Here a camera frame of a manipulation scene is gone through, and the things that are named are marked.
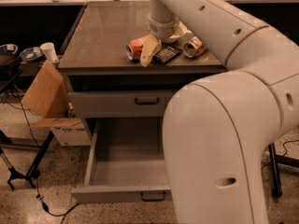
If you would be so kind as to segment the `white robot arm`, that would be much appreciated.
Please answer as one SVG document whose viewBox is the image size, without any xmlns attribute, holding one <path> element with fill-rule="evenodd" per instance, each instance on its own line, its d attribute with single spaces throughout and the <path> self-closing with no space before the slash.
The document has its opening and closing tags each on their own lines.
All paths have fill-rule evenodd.
<svg viewBox="0 0 299 224">
<path fill-rule="evenodd" d="M 225 72 L 179 90 L 164 112 L 163 147 L 180 224 L 268 224 L 261 159 L 298 124 L 298 47 L 223 0 L 150 0 L 170 12 Z"/>
</svg>

